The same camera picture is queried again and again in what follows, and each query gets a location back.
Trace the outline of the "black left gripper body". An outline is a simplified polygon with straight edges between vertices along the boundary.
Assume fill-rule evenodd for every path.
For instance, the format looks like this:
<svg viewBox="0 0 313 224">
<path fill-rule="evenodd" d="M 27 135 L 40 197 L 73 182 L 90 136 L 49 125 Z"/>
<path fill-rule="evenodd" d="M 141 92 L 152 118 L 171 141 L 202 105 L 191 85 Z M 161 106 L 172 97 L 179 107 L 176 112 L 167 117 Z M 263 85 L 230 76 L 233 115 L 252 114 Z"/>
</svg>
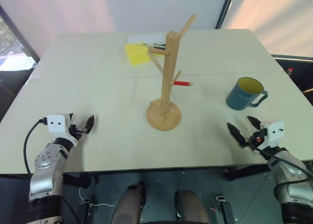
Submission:
<svg viewBox="0 0 313 224">
<path fill-rule="evenodd" d="M 71 124 L 68 130 L 70 135 L 73 136 L 75 139 L 81 138 L 82 134 L 76 131 L 76 125 Z"/>
</svg>

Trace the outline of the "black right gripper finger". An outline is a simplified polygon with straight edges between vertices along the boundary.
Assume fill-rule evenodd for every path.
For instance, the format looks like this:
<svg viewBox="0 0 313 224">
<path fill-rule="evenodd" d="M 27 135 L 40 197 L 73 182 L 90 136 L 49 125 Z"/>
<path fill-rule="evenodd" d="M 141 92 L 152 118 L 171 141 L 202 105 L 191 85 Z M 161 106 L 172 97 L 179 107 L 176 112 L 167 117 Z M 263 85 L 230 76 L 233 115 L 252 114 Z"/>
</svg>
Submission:
<svg viewBox="0 0 313 224">
<path fill-rule="evenodd" d="M 232 124 L 227 122 L 227 127 L 231 135 L 235 138 L 238 144 L 242 147 L 248 147 L 249 143 L 246 141 L 246 138 L 241 134 L 241 132 Z"/>
<path fill-rule="evenodd" d="M 252 124 L 254 128 L 258 131 L 261 129 L 261 121 L 253 116 L 247 116 L 249 122 Z"/>
</svg>

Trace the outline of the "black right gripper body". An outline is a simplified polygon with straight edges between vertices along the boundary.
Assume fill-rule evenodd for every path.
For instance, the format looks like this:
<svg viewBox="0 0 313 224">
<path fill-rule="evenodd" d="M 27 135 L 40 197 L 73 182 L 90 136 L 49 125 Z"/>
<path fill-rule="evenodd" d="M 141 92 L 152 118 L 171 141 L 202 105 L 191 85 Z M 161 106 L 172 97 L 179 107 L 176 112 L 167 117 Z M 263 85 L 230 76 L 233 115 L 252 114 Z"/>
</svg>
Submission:
<svg viewBox="0 0 313 224">
<path fill-rule="evenodd" d="M 247 147 L 256 150 L 265 141 L 265 136 L 267 136 L 267 129 L 260 129 L 252 134 L 246 143 Z"/>
</svg>

